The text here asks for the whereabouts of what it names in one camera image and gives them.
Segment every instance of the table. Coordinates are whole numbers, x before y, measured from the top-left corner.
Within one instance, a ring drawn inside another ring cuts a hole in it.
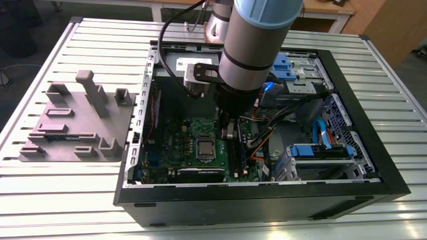
[[[59,11],[61,6],[53,0],[55,9]],[[150,7],[153,14],[153,21],[163,22],[162,9],[186,9],[198,0],[62,0],[62,2],[87,3],[87,4],[109,4],[109,5],[126,5],[138,7]],[[305,0],[305,18],[313,19],[330,19],[334,20],[333,26],[329,30],[330,33],[339,34],[346,26],[350,17],[357,13],[357,10],[346,3],[343,7],[333,4],[333,2],[325,2],[319,0]]]
[[[0,237],[109,239],[421,239],[427,238],[427,114],[370,41],[357,35],[291,31],[285,47],[333,52],[412,194],[339,219],[142,228],[114,206],[119,162],[21,162],[21,148],[38,122],[53,82],[85,91],[78,70],[95,72],[106,92],[142,88],[150,41],[162,23],[74,19],[0,133]],[[205,41],[205,29],[167,41]]]

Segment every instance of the wooden table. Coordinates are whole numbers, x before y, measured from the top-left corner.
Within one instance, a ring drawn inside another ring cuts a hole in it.
[[[153,13],[153,21],[162,23],[163,8],[186,9],[190,7],[190,5],[195,4],[199,0],[62,0],[62,1],[74,2],[74,3],[150,7],[151,13]],[[342,32],[343,27],[349,21],[349,18],[355,13],[357,13],[357,10],[349,3],[346,3],[346,5],[341,7],[334,5],[331,1],[305,0],[305,18],[334,20],[334,23],[329,29],[329,32],[333,34],[339,34]]]

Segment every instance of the green circuit board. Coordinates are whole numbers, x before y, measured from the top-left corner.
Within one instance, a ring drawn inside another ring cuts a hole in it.
[[[225,169],[225,182],[258,182],[259,168],[251,166],[247,168],[247,174],[234,177],[230,173],[230,156],[227,142],[217,138],[217,121],[214,119],[191,118],[185,120],[167,120],[167,128],[163,134],[163,145],[159,159],[159,165],[151,167],[150,175],[154,184],[167,184],[167,172],[171,168],[210,168]],[[241,123],[241,128],[246,136],[251,136],[251,126],[247,121]],[[215,157],[211,161],[198,159],[198,138],[211,139],[215,142]]]

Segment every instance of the cpu socket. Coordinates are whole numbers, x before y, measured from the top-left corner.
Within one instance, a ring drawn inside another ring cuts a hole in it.
[[[197,143],[197,158],[203,163],[210,163],[217,158],[215,154],[215,138],[201,136],[195,140]]]

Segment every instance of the wooden cabinet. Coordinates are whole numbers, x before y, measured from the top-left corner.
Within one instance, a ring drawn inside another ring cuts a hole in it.
[[[343,34],[372,39],[393,68],[427,37],[427,0],[350,0],[357,14]]]

